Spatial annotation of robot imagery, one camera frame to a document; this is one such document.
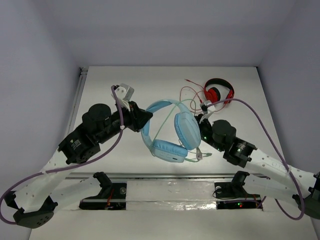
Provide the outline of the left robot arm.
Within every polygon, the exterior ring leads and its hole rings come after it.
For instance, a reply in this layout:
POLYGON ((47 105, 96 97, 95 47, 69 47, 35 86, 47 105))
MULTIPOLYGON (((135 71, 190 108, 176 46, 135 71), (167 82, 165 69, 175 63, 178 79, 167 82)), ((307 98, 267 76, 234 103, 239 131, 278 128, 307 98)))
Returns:
POLYGON ((56 188, 76 168, 109 154, 120 142, 124 129, 139 132, 153 117, 134 101, 128 102, 128 107, 116 106, 116 112, 102 103, 91 106, 82 115, 81 124, 58 145, 40 172, 20 180, 2 194, 0 201, 16 210, 12 221, 0 217, 4 223, 36 229, 77 200, 109 198, 113 183, 104 172, 96 172, 74 186, 56 188))

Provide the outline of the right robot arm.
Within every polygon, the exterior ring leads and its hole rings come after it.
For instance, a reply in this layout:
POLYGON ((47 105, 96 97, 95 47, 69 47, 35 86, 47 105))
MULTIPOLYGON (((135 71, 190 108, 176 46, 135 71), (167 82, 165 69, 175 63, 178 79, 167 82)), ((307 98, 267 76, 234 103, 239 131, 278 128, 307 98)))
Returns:
POLYGON ((210 123, 203 114, 195 117, 201 139, 222 152, 228 163, 243 168, 230 184, 238 197, 258 194, 287 202, 305 215, 320 218, 320 175, 303 171, 277 160, 252 143, 236 136, 236 128, 226 120, 210 123))

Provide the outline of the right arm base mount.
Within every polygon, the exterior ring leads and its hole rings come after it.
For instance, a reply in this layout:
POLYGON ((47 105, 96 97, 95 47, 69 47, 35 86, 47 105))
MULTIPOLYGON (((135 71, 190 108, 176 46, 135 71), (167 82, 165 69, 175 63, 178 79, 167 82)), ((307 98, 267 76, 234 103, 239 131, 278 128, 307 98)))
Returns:
POLYGON ((231 181, 216 182, 212 196, 218 210, 260 209, 263 210, 263 199, 259 194, 245 191, 245 179, 251 174, 238 171, 231 181))

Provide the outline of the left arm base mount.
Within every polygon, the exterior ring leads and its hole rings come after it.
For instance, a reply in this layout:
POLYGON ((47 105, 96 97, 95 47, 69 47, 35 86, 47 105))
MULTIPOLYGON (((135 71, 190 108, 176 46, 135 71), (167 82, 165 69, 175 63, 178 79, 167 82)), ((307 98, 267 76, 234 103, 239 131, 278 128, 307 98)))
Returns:
POLYGON ((82 199, 81 210, 126 210, 126 182, 112 182, 104 172, 96 172, 93 178, 99 182, 99 193, 82 199))

